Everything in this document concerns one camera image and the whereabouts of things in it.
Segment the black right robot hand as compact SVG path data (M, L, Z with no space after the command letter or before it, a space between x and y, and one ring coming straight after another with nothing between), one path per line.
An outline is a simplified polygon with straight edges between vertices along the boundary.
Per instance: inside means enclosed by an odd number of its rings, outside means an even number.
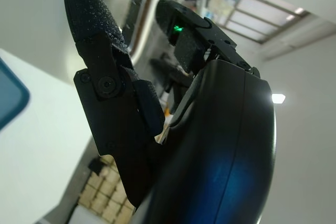
M86 68L74 83L100 155L111 155L132 223L258 223L272 181L276 117L257 68L210 19L159 0L155 18L192 75L168 127L103 0L64 0Z

